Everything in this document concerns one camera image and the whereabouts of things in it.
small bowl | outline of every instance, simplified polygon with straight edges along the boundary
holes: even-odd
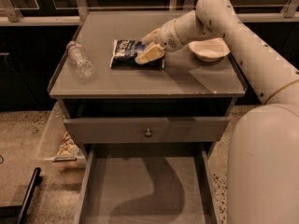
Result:
[[[230,53],[230,50],[221,38],[193,41],[189,43],[189,48],[199,60],[208,63],[215,62]]]

floor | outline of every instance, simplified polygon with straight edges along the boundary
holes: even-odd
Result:
[[[254,106],[232,109],[230,123],[209,158],[221,223],[226,224],[227,153],[237,121]],[[25,223],[73,223],[84,169],[60,168],[37,155],[49,111],[0,113],[0,206],[20,204],[36,167],[41,168],[42,183],[36,187]],[[4,224],[15,217],[0,217]]]

